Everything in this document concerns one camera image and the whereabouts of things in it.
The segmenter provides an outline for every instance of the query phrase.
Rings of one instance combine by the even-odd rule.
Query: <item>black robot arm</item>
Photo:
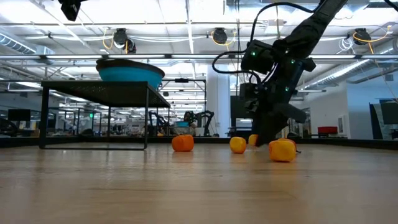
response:
[[[211,124],[211,120],[214,117],[214,112],[203,111],[203,112],[197,113],[196,116],[197,116],[197,119],[207,118],[206,124],[204,126],[204,129],[205,129],[204,135],[205,135],[205,137],[210,137],[209,127]]]
[[[247,100],[246,108],[252,114],[253,134],[258,134],[257,145],[260,146],[273,140],[276,134],[287,126],[292,118],[300,123],[305,122],[306,114],[289,104],[297,83],[304,70],[311,72],[316,65],[307,58],[318,44],[328,24],[348,0],[321,0],[318,7],[311,11],[289,2],[277,2],[262,8],[253,23],[251,41],[244,51],[241,71],[225,72],[215,68],[215,62],[223,53],[215,58],[213,69],[219,73],[248,72],[256,77],[256,84],[242,84],[240,96]],[[299,24],[293,32],[273,45],[253,40],[254,29],[260,13],[273,6],[288,5],[306,12],[312,12],[308,19]],[[261,80],[257,73],[266,75]]]

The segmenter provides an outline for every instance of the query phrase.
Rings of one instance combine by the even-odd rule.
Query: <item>wall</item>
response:
[[[227,65],[217,66],[220,70],[228,70]],[[230,76],[216,73],[211,65],[207,72],[207,110],[215,113],[209,127],[210,135],[217,132],[221,138],[227,138],[231,124],[231,91]]]
[[[50,97],[49,106],[58,107],[58,99]],[[41,111],[42,96],[38,93],[27,93],[27,97],[20,96],[19,93],[0,94],[0,110],[12,108]]]
[[[343,130],[350,138],[347,88],[345,83],[337,87],[326,88],[326,93],[310,93],[301,103],[294,106],[310,108],[312,134],[318,134],[320,126],[338,126],[338,118],[344,116]]]
[[[394,81],[388,82],[392,91],[398,94],[398,74]],[[382,77],[360,84],[347,84],[348,108],[351,137],[353,139],[373,139],[370,103],[379,103],[380,99],[393,98]]]

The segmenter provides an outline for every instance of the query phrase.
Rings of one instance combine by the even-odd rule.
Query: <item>blue bowl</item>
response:
[[[165,75],[161,69],[153,65],[125,59],[98,60],[96,68],[103,81],[148,82],[155,89],[162,83]]]
[[[186,128],[189,127],[189,122],[187,121],[176,121],[175,125],[179,128]]]

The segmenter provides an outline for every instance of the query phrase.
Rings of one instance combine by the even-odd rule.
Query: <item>black metal table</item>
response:
[[[168,108],[170,117],[170,104],[147,82],[103,82],[103,81],[43,81],[42,117],[40,121],[41,149],[81,149],[65,147],[46,147],[47,118],[49,113],[50,89],[66,93],[71,96],[83,98],[94,103],[108,106],[108,132],[107,140],[110,142],[111,108],[136,107],[145,108],[145,134],[144,147],[140,148],[88,148],[99,150],[144,150],[148,145],[148,109]]]

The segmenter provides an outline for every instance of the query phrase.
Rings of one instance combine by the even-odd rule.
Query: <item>red object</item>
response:
[[[337,127],[318,127],[318,134],[337,134]]]

